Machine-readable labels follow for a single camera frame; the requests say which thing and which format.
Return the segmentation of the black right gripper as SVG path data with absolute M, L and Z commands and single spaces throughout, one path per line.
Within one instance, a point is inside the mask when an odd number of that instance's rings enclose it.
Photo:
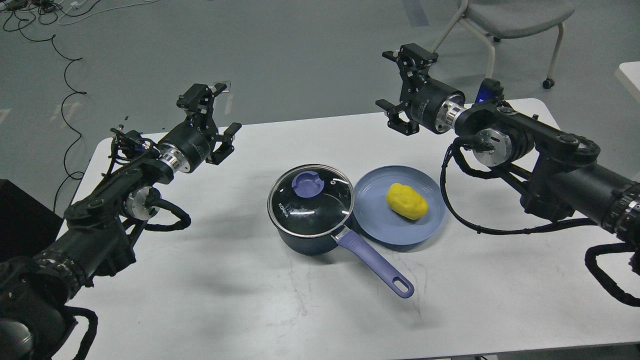
M 419 125 L 442 134 L 453 127 L 448 120 L 450 109 L 462 109 L 466 102 L 464 93 L 440 80 L 428 80 L 430 66 L 438 62 L 439 54 L 431 52 L 416 43 L 400 46 L 400 50 L 382 52 L 384 59 L 392 61 L 398 67 L 402 80 L 401 93 L 415 93 L 410 105 L 401 101 L 393 105 L 386 99 L 375 101 L 387 118 L 387 126 L 404 135 L 411 136 L 419 132 Z M 409 120 L 401 119 L 400 114 L 409 109 Z

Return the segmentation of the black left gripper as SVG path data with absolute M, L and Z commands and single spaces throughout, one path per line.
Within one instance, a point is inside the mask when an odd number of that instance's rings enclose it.
M 160 161 L 174 172 L 190 174 L 206 162 L 219 166 L 234 152 L 233 141 L 242 124 L 233 122 L 218 133 L 214 121 L 214 102 L 228 89 L 226 83 L 195 83 L 179 95 L 176 106 L 185 111 L 186 119 L 160 139 Z

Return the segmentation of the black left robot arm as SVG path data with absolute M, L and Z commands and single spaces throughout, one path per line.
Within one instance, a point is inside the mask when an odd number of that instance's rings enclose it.
M 70 338 L 78 317 L 87 319 L 76 360 L 84 360 L 98 333 L 98 315 L 68 305 L 96 277 L 115 276 L 134 264 L 134 246 L 144 231 L 188 228 L 190 215 L 162 198 L 156 184 L 169 184 L 178 172 L 190 174 L 203 163 L 221 164 L 233 151 L 242 128 L 220 132 L 214 119 L 226 82 L 195 83 L 176 105 L 186 117 L 162 139 L 112 128 L 110 163 L 102 180 L 64 212 L 66 232 L 33 256 L 1 264 L 1 358 L 50 360 Z

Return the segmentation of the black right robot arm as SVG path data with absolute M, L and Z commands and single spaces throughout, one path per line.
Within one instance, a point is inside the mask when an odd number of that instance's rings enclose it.
M 615 300 L 640 305 L 639 298 L 621 289 L 597 262 L 602 255 L 630 253 L 631 271 L 639 273 L 638 182 L 599 165 L 601 148 L 594 141 L 514 109 L 496 79 L 484 79 L 475 102 L 466 107 L 462 91 L 429 75 L 438 54 L 409 43 L 398 51 L 384 51 L 382 57 L 396 64 L 402 80 L 398 104 L 375 102 L 386 114 L 388 127 L 405 136 L 420 128 L 436 134 L 455 132 L 442 162 L 439 188 L 446 207 L 461 224 L 478 234 L 499 236 L 598 226 L 616 235 L 618 242 L 588 248 L 585 266 Z M 503 180 L 519 193 L 526 214 L 550 223 L 502 230 L 464 219 L 455 212 L 446 189 L 451 160 L 468 176 Z

